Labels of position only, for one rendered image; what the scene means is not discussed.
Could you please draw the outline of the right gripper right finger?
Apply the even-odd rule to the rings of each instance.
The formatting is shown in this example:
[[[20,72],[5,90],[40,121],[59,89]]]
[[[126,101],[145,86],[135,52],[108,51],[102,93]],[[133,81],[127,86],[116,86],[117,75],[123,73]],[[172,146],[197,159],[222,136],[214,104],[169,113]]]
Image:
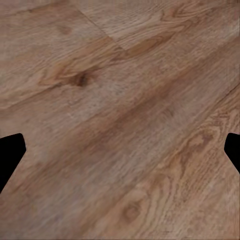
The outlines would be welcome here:
[[[240,135],[235,133],[228,133],[224,151],[240,173]]]

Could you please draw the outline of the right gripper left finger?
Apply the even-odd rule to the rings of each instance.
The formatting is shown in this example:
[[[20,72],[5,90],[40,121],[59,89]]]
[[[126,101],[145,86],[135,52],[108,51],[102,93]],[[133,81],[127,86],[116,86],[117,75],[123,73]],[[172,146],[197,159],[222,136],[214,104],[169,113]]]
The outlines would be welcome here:
[[[21,133],[0,138],[0,193],[26,152]]]

